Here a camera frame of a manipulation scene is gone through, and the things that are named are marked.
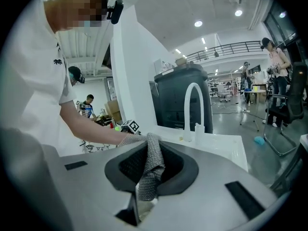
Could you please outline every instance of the black cap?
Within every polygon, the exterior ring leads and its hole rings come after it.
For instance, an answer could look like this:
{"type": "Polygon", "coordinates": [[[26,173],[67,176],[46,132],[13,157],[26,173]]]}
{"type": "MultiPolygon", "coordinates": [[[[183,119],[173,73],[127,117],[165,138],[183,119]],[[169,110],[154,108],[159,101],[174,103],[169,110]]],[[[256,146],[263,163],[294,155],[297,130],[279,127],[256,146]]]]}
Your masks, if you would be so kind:
{"type": "Polygon", "coordinates": [[[269,42],[270,42],[270,39],[269,39],[269,38],[263,38],[263,39],[262,39],[262,45],[263,45],[264,47],[267,47],[267,45],[269,44],[269,42]]]}
{"type": "Polygon", "coordinates": [[[80,83],[82,83],[81,79],[83,78],[81,71],[78,67],[76,66],[71,66],[68,68],[68,71],[74,76],[74,79],[76,81],[79,81],[80,83]]]}

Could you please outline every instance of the railing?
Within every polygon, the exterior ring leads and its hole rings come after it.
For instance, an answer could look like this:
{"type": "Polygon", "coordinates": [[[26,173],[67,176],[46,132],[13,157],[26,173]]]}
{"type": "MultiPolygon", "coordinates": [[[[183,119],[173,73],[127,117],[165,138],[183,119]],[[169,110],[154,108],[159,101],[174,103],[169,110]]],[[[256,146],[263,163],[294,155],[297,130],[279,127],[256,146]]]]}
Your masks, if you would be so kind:
{"type": "Polygon", "coordinates": [[[190,54],[187,56],[187,62],[193,61],[200,62],[210,58],[231,55],[231,54],[238,54],[244,52],[255,52],[255,51],[263,51],[261,48],[260,41],[246,41],[246,42],[239,42],[234,44],[226,44],[220,45],[213,48],[209,48],[203,51],[198,51],[196,53],[190,54]]]}

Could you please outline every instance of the gray cloth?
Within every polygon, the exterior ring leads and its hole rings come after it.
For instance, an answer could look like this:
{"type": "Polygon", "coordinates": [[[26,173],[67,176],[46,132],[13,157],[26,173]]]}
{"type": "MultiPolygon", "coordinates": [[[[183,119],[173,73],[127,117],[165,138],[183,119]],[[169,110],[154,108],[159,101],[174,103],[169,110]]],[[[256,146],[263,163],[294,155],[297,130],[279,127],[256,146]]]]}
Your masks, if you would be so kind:
{"type": "Polygon", "coordinates": [[[148,154],[144,166],[143,176],[139,181],[138,199],[151,201],[156,197],[157,187],[161,183],[161,176],[165,170],[164,158],[159,146],[159,137],[148,133],[146,136],[128,135],[119,146],[138,141],[148,142],[148,154]]]}

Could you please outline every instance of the black rectangular slot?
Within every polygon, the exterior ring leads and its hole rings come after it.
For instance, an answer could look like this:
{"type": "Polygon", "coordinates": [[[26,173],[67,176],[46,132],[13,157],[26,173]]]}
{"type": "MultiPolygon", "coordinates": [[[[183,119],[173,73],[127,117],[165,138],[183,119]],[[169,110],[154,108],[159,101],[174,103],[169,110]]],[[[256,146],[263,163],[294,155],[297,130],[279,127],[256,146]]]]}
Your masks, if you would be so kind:
{"type": "Polygon", "coordinates": [[[238,181],[225,184],[225,186],[249,220],[255,218],[264,211],[264,208],[238,181]]]}
{"type": "Polygon", "coordinates": [[[66,167],[67,170],[71,170],[71,169],[82,167],[82,166],[85,166],[85,165],[87,165],[87,163],[85,161],[80,161],[80,162],[75,162],[75,163],[72,163],[72,164],[66,164],[65,167],[66,167]]]}

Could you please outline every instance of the recessed light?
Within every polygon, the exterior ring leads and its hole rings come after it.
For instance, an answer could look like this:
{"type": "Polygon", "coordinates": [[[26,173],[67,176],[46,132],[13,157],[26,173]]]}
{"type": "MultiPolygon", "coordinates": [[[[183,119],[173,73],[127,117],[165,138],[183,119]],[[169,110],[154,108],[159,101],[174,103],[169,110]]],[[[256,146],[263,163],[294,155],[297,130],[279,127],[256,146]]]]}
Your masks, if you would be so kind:
{"type": "Polygon", "coordinates": [[[197,21],[197,22],[195,22],[194,26],[195,26],[195,27],[200,27],[200,26],[202,26],[202,21],[197,21]]]}
{"type": "Polygon", "coordinates": [[[285,12],[281,12],[280,15],[279,15],[279,17],[280,17],[280,18],[284,18],[285,15],[286,15],[286,11],[285,11],[285,12]]]}
{"type": "Polygon", "coordinates": [[[237,10],[237,11],[235,12],[235,16],[241,16],[241,15],[242,15],[242,13],[243,13],[243,11],[241,11],[241,10],[237,10]]]}

